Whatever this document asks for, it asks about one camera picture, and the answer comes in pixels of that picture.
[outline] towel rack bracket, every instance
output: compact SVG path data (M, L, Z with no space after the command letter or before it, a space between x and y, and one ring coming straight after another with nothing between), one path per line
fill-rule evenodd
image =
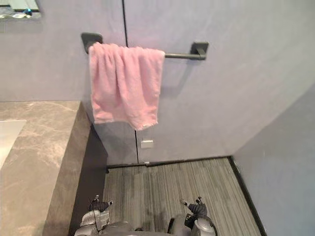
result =
M89 53L89 47L95 42L103 43L103 36L99 33L82 33L81 38L83 41L84 50L87 54Z
M207 57L208 46L208 42L194 42L191 45L190 54L199 54L200 60L205 60Z

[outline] towel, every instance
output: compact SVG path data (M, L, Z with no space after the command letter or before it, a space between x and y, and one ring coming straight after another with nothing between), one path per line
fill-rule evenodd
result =
M94 122L126 121L135 130L157 124L165 52L95 43L89 55Z

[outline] black floor trim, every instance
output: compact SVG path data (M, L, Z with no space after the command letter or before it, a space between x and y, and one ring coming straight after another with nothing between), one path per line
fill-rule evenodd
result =
M119 164L119 165L108 165L107 168L108 169L114 169L114 168L134 167L134 166L152 167L152 166L163 166L163 165L178 164L178 163L184 163L184 162L203 161L203 160L209 160L209 159L220 159L220 158L228 158L228 157L230 157L230 156L202 157L202 158L198 158L198 159L186 159L186 160L176 160L176 161L159 161L159 162L151 162L151 163Z
M235 176L236 176L236 179L237 179L237 181L238 181L238 184L239 184L240 187L241 187L241 190L242 190L242 192L243 192L243 194L244 194L244 197L245 197L245 200L246 200L246 202L247 202L247 205L250 207L250 210L251 210L251 212L252 212L252 215L253 215L253 217L254 217L254 220L255 220L255 222L256 222L258 228L259 228L260 234L261 234L262 236L267 236L266 231L265 231L265 228L264 228L264 226L262 225L262 222L261 222L261 220L260 220L260 218L259 218L258 212L257 212L257 210L256 210L256 208L255 208L255 205L254 205L254 203L252 202L252 198L251 198L251 196L250 196L250 193L248 192L248 189L247 189L247 187L246 187L246 185L245 185L245 183L244 183L244 180L243 180L241 174L239 173L237 166L235 165L234 157L233 157L233 156L230 156L230 157L228 157L227 159L228 159L228 161L229 161L229 163L230 163L230 165L231 165L231 167L232 167L232 170L233 170L233 172L234 172L234 174L235 174Z

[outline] sink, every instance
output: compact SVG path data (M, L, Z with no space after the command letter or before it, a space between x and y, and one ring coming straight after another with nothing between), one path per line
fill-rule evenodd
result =
M0 170L26 120L0 121Z

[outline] gray wall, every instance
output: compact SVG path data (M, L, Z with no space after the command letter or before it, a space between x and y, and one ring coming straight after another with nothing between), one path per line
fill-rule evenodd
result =
M41 0L38 20L0 20L0 101L83 100L91 116L88 55L80 34L125 45L122 2ZM127 124L97 125L108 163L136 162Z
M269 236L315 234L315 85L235 154Z
M129 46L189 52L166 59L159 124L137 132L140 161L233 154L315 82L314 0L126 1Z
M84 100L88 56L80 33L124 45L117 0L42 0L43 17L0 21L0 101ZM203 62L167 59L159 124L138 132L140 161L233 154L315 82L313 0L126 0L129 46L188 52L210 42ZM128 124L97 125L108 164L135 163Z

